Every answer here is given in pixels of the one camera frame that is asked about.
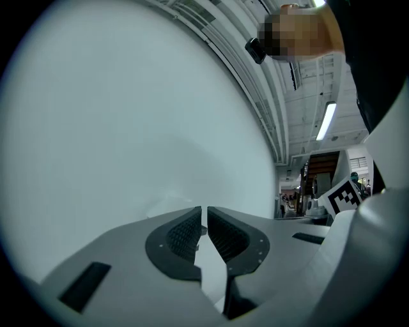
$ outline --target ceiling pipe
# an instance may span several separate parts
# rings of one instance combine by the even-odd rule
[[[254,23],[251,17],[253,17],[252,12],[244,5],[241,1],[231,1],[231,0],[222,0],[222,3],[230,9],[233,13],[239,13],[240,10],[243,11],[243,14],[240,19],[240,22],[245,26],[246,30],[250,32],[251,35],[256,35],[257,30],[259,29],[259,24]],[[288,164],[289,160],[289,134],[288,134],[288,119],[287,119],[287,110],[286,110],[286,102],[284,99],[284,93],[282,92],[281,81],[279,78],[279,74],[277,72],[277,67],[275,66],[274,62],[271,60],[265,60],[265,63],[261,65],[263,72],[265,75],[271,75],[273,85],[270,88],[274,87],[275,92],[277,93],[281,116],[282,116],[282,124],[284,126],[284,141],[286,147],[286,155],[281,159],[283,163]]]
[[[334,101],[336,104],[340,102],[340,99],[344,93],[344,81],[345,81],[345,58],[341,54],[334,54],[334,77],[339,76],[339,83],[338,85],[333,85],[334,87],[337,87],[336,91],[331,94],[332,101]],[[329,131],[331,131],[331,128],[334,125],[334,121],[336,120],[337,116],[339,115],[339,108],[338,111],[335,113],[335,117],[332,118],[332,121],[330,122],[330,125],[327,130],[327,135]],[[322,140],[320,144],[320,149],[323,147],[325,141],[327,140],[327,135],[324,136],[324,139]]]
[[[305,121],[306,121],[305,115],[306,115],[306,112],[307,112],[307,107],[305,106],[305,88],[304,88],[304,83],[302,82],[302,77],[301,77],[301,85],[302,85],[302,87],[301,87],[301,91],[302,91],[302,104],[303,104],[303,107],[304,107],[304,111],[303,111],[303,115],[302,115],[302,124],[301,124],[301,125],[302,125],[302,135],[304,136],[305,125],[306,125],[306,123],[305,123]],[[304,145],[304,141],[301,142],[300,152],[298,153],[299,155],[301,155],[302,149],[304,148],[303,145]]]
[[[156,0],[145,0],[147,3],[150,3],[156,7],[159,7],[160,9],[168,12],[169,14],[171,14],[172,16],[174,16],[175,18],[177,18],[178,20],[180,20],[182,23],[184,23],[187,27],[189,27],[191,30],[193,30],[193,32],[195,32],[202,40],[204,40],[209,47],[220,57],[220,59],[223,61],[223,63],[227,66],[227,68],[229,69],[229,71],[233,74],[234,78],[237,80],[237,82],[239,83],[240,87],[243,89],[243,92],[245,93],[246,97],[248,98],[248,100],[250,101],[254,111],[256,112],[262,127],[264,128],[264,131],[267,135],[267,139],[274,151],[276,160],[278,160],[278,152],[277,152],[277,148],[275,147],[275,143],[272,139],[272,136],[270,135],[270,132],[268,131],[268,128],[264,122],[263,117],[261,116],[260,111],[258,110],[254,100],[252,99],[252,96],[249,93],[249,90],[247,89],[247,87],[244,85],[243,81],[241,80],[240,76],[238,76],[236,70],[233,68],[233,66],[231,66],[230,62],[226,59],[226,57],[224,56],[224,54],[208,39],[208,37],[201,31],[199,30],[195,25],[193,25],[191,22],[189,22],[187,19],[185,19],[183,16],[180,15],[180,13],[178,13],[176,10],[173,10],[172,8],[170,8],[171,5],[173,5],[175,3],[175,1],[173,0],[169,0],[167,4],[163,4],[160,2],[157,2]],[[186,13],[189,17],[192,17],[196,22],[200,23],[201,25],[203,25],[198,19],[196,19],[193,15],[191,15],[190,13],[186,12],[185,10],[183,11],[184,13]]]
[[[341,131],[341,132],[327,133],[326,136],[328,136],[328,137],[341,136],[341,137],[342,137],[342,135],[346,135],[346,134],[349,134],[349,133],[364,132],[364,131],[366,131],[366,130],[367,130],[366,128],[358,128],[358,129],[356,129],[356,130],[343,130],[343,131]],[[311,137],[311,139],[314,140],[316,137],[317,137],[317,135],[313,135],[313,136]],[[301,138],[301,139],[293,139],[292,141],[290,141],[290,144],[299,144],[299,143],[302,143],[303,141],[304,141],[303,138]]]
[[[269,3],[273,10],[278,10],[280,5],[278,5],[275,0],[265,0],[265,2]]]
[[[194,0],[198,4],[200,4],[205,10],[207,10],[209,13],[211,13],[226,29],[228,33],[231,34],[234,40],[241,45],[245,44],[247,40],[240,34],[240,32],[237,30],[237,28],[233,25],[233,23],[220,11],[219,8],[217,8],[214,4],[209,2],[208,0]],[[248,61],[252,69],[256,72],[256,75],[260,81],[261,88],[267,98],[267,102],[270,106],[270,110],[273,115],[273,120],[274,120],[274,125],[275,129],[277,132],[277,139],[280,147],[280,157],[281,160],[283,158],[283,148],[282,148],[282,136],[281,136],[281,127],[279,124],[278,116],[277,116],[277,109],[275,108],[274,100],[272,98],[271,92],[269,92],[269,87],[268,83],[266,80],[266,77],[264,76],[264,73],[262,73],[261,67],[257,65],[253,60]]]
[[[189,17],[191,17],[192,19],[194,19],[198,23],[200,23],[204,27],[204,29],[207,30],[219,42],[219,44],[221,44],[224,47],[224,49],[231,55],[231,57],[236,60],[236,64],[243,70],[243,73],[246,75],[249,82],[252,84],[252,87],[254,88],[254,92],[256,93],[256,96],[259,99],[260,106],[262,106],[262,109],[263,109],[263,111],[265,113],[265,117],[266,117],[266,120],[263,120],[263,122],[264,122],[263,128],[265,129],[266,134],[269,135],[269,137],[271,137],[271,132],[273,131],[273,129],[271,129],[271,131],[270,131],[270,129],[268,129],[268,127],[266,127],[266,124],[268,124],[269,126],[271,126],[273,128],[276,125],[276,122],[275,121],[273,122],[270,119],[269,111],[268,111],[268,109],[267,109],[267,107],[266,107],[266,105],[264,103],[264,98],[263,98],[262,94],[260,93],[259,88],[257,87],[256,81],[254,80],[254,74],[252,74],[249,71],[249,69],[247,68],[245,63],[242,61],[241,57],[236,53],[235,49],[231,46],[231,44],[225,39],[225,37],[216,28],[214,28],[211,24],[207,24],[206,26],[204,26],[201,22],[198,21],[198,19],[195,18],[195,16],[193,16],[190,13],[187,13],[187,11],[193,12],[194,15],[197,15],[198,17],[200,17],[200,15],[198,13],[194,12],[191,8],[185,6],[184,4],[177,4],[177,7],[179,9],[185,8],[186,10],[184,10],[183,12],[185,12],[187,15],[189,15]],[[256,33],[255,26],[253,26],[252,29],[253,29],[253,33]],[[278,155],[278,152],[277,152],[277,148],[275,146],[274,146],[274,151],[275,151],[275,155],[276,155],[275,161],[278,161],[279,155]]]
[[[179,4],[178,5],[178,9],[181,10],[183,13],[185,13],[186,15],[188,15],[190,18],[194,19],[197,23],[201,24],[204,29],[206,29],[210,34],[214,35],[213,32],[215,32],[216,30],[212,31],[211,29],[209,29],[208,26],[204,26],[203,23],[197,19],[195,16],[193,16],[191,13],[189,13],[187,10],[185,10],[185,8],[187,9],[188,7],[186,7],[183,4]],[[274,141],[268,131],[268,128],[264,122],[263,117],[261,116],[260,111],[258,110],[256,103],[254,102],[252,96],[249,93],[249,90],[246,88],[246,86],[244,85],[243,81],[241,80],[240,76],[238,76],[236,70],[233,68],[233,66],[231,65],[231,63],[226,59],[226,57],[223,55],[223,53],[211,42],[211,40],[207,40],[207,44],[209,45],[210,48],[212,48],[212,50],[220,57],[220,59],[223,61],[223,63],[227,66],[228,70],[232,73],[233,77],[237,80],[237,83],[239,83],[240,87],[242,88],[243,92],[245,93],[246,97],[249,99],[254,111],[257,114],[257,117],[259,118],[261,125],[263,126],[265,133],[267,134],[267,138],[270,142],[271,147],[273,148],[273,151],[275,153],[275,157],[278,158],[278,152],[277,152],[277,148],[275,147]]]
[[[309,144],[311,142],[311,137],[313,136],[313,131],[314,131],[314,126],[315,126],[315,119],[317,116],[317,111],[318,111],[318,99],[320,97],[320,66],[318,64],[319,59],[316,60],[316,70],[317,70],[317,74],[316,74],[316,83],[317,83],[317,89],[316,89],[316,97],[315,97],[315,112],[314,112],[314,119],[313,119],[313,123],[311,124],[311,131],[309,134],[309,139],[308,139],[308,143],[307,146],[305,147],[306,150],[308,150]]]
[[[308,156],[308,157],[310,157],[311,155],[317,155],[317,154],[326,153],[326,152],[329,152],[329,151],[346,150],[346,149],[348,149],[348,147],[350,147],[350,145],[349,145],[349,146],[339,146],[338,148],[332,148],[332,149],[318,149],[318,150],[312,150],[312,151],[310,151],[310,152],[308,152],[308,153],[303,153],[302,155],[292,155],[292,156],[291,156],[291,166],[293,165],[293,160],[294,160],[294,158],[299,158],[299,157],[301,157],[301,156]]]

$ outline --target black rectangular slot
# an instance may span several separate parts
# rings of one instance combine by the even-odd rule
[[[321,245],[322,242],[324,242],[325,238],[322,238],[321,236],[315,236],[315,235],[310,235],[310,234],[305,234],[303,232],[296,232],[293,235],[294,238],[310,243],[315,243]]]
[[[81,313],[110,268],[111,266],[108,264],[91,263],[59,297],[59,300],[71,309]]]

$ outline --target ceiling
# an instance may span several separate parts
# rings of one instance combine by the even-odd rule
[[[259,119],[283,186],[297,185],[300,168],[311,153],[345,149],[368,135],[342,54],[293,66],[266,57],[257,65],[244,49],[250,38],[257,37],[265,16],[289,0],[137,1],[160,8],[176,23],[185,24],[220,57]],[[312,0],[295,2],[314,6]],[[336,113],[325,138],[316,141],[327,101],[337,103]]]

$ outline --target black mesh vent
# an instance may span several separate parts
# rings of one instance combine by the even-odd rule
[[[246,232],[210,211],[208,211],[208,228],[210,239],[226,263],[242,253],[250,244],[250,238]]]
[[[201,281],[201,270],[194,265],[196,245],[201,236],[201,218],[202,208],[195,207],[157,227],[146,238],[146,254],[168,277]]]
[[[170,250],[179,257],[194,263],[196,245],[201,236],[201,213],[173,227],[166,236]]]

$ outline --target fluorescent light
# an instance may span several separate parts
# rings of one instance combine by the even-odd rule
[[[330,126],[331,119],[332,119],[332,116],[334,115],[336,107],[337,107],[337,104],[334,102],[330,102],[327,104],[327,109],[325,111],[325,116],[324,116],[324,120],[322,121],[320,132],[318,133],[318,136],[317,136],[317,141],[324,139],[324,136],[328,130],[328,127]]]
[[[325,4],[324,0],[314,0],[315,7],[320,7]]]

